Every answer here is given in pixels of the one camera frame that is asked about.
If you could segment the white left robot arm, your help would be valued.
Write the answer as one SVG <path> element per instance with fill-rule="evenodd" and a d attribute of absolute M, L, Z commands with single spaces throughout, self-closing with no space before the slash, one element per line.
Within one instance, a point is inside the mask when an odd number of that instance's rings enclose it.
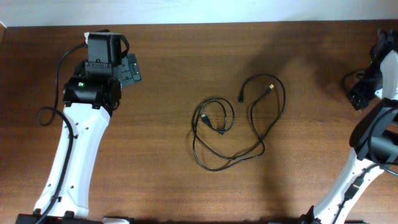
<path fill-rule="evenodd" d="M 85 33 L 88 57 L 63 88 L 62 132 L 43 192 L 31 214 L 17 223 L 90 223 L 89 191 L 98 148 L 123 89 L 142 80 L 127 38 L 109 30 Z"/>

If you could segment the black USB cable gold plug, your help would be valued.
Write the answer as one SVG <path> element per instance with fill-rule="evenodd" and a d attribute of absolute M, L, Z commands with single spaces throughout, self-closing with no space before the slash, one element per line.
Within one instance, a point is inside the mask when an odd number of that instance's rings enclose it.
<path fill-rule="evenodd" d="M 256 159 L 258 157 L 261 157 L 265 151 L 266 151 L 266 145 L 265 145 L 265 138 L 267 137 L 267 135 L 269 134 L 269 132 L 271 131 L 271 129 L 275 126 L 275 124 L 281 119 L 284 111 L 285 111 L 285 106 L 286 106 L 286 102 L 287 102 L 287 95 L 286 95 L 286 89 L 285 86 L 283 84 L 283 82 L 280 80 L 280 78 L 278 78 L 275 75 L 271 75 L 268 73 L 260 73 L 257 75 L 253 75 L 249 78 L 247 78 L 244 83 L 242 84 L 240 91 L 239 91 L 239 95 L 238 95 L 238 102 L 239 103 L 243 103 L 244 102 L 244 90 L 246 85 L 259 78 L 259 77 L 267 77 L 267 78 L 271 78 L 273 80 L 275 80 L 281 87 L 282 89 L 282 107 L 279 109 L 279 113 L 277 114 L 277 116 L 273 119 L 273 121 L 270 123 L 270 125 L 268 126 L 268 128 L 265 130 L 265 132 L 263 134 L 259 134 L 256 126 L 254 124 L 254 115 L 253 115 L 253 110 L 254 110 L 254 106 L 256 106 L 261 100 L 263 100 L 274 88 L 275 85 L 273 83 L 271 83 L 267 89 L 264 91 L 263 94 L 261 94 L 251 105 L 249 108 L 249 121 L 250 121 L 250 126 L 251 129 L 256 137 L 256 143 L 251 146 L 247 151 L 245 151 L 242 154 L 238 154 L 236 156 L 224 156 L 218 152 L 216 152 L 215 150 L 213 150 L 209 145 L 207 145 L 198 135 L 198 123 L 200 121 L 202 121 L 205 125 L 207 125 L 212 131 L 218 133 L 219 135 L 224 135 L 226 132 L 230 131 L 236 121 L 236 113 L 235 110 L 232 106 L 232 104 L 230 103 L 230 101 L 228 101 L 225 98 L 219 97 L 219 96 L 212 96 L 209 98 L 204 99 L 201 103 L 199 103 L 199 105 L 195 108 L 193 115 L 192 115 L 192 119 L 191 119 L 191 130 L 193 132 L 193 139 L 192 139 L 192 152 L 193 152 L 193 156 L 197 162 L 197 164 L 202 167 L 203 169 L 205 169 L 208 172 L 221 172 L 223 170 L 229 169 L 235 165 L 238 165 L 244 161 L 248 161 L 251 159 Z M 222 112 L 223 112 L 223 117 L 224 117 L 224 121 L 223 121 L 223 125 L 220 128 L 215 128 L 212 123 L 211 123 L 211 119 L 203 112 L 205 110 L 205 108 L 207 106 L 209 106 L 210 104 L 217 104 L 220 105 Z M 204 163 L 202 163 L 202 161 L 199 159 L 198 154 L 197 154 L 197 150 L 196 150 L 196 145 L 197 143 L 200 143 L 202 146 L 204 146 L 206 149 L 208 149 L 213 155 L 215 155 L 216 157 L 219 157 L 220 159 L 223 159 L 226 161 L 226 164 L 219 167 L 219 168 L 209 168 L 206 165 L 204 165 Z"/>

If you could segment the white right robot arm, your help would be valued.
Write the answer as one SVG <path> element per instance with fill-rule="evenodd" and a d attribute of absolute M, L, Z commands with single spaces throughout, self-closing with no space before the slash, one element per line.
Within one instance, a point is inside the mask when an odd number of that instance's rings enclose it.
<path fill-rule="evenodd" d="M 371 48 L 371 64 L 364 70 L 346 74 L 341 86 L 356 110 L 377 105 L 356 125 L 349 139 L 347 163 L 331 190 L 303 214 L 298 223 L 347 223 L 347 216 L 360 196 L 381 174 L 397 165 L 397 31 L 379 29 Z"/>

